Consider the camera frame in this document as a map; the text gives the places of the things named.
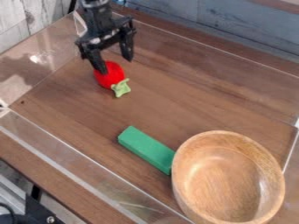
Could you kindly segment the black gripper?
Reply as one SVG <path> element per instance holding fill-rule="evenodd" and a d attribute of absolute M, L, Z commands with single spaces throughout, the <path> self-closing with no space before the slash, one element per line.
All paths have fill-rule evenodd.
<path fill-rule="evenodd" d="M 100 51 L 119 44 L 121 56 L 135 56 L 136 28 L 131 16 L 113 17 L 109 0 L 79 0 L 79 14 L 87 24 L 87 33 L 76 40 L 80 55 L 101 74 L 108 73 Z"/>

